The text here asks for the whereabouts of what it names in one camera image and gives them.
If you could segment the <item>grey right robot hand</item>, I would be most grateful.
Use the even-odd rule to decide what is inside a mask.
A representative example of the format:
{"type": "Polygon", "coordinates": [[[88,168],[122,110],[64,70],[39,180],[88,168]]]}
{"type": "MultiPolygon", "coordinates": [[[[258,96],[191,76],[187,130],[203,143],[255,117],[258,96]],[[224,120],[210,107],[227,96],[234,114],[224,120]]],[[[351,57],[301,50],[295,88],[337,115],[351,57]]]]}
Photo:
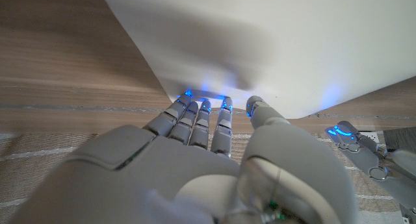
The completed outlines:
{"type": "Polygon", "coordinates": [[[109,131],[66,156],[12,223],[356,223],[354,185],[333,151],[260,97],[231,158],[232,101],[209,136],[210,102],[181,95],[145,127],[109,131]]]}

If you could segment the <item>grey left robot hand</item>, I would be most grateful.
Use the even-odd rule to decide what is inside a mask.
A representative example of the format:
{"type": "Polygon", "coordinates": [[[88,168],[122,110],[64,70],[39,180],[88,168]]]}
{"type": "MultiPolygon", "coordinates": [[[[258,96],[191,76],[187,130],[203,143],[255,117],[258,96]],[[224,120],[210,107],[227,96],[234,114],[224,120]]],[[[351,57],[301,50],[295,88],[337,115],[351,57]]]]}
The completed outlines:
{"type": "Polygon", "coordinates": [[[402,149],[389,153],[348,121],[328,127],[325,133],[355,167],[415,212],[415,153],[402,149]]]}

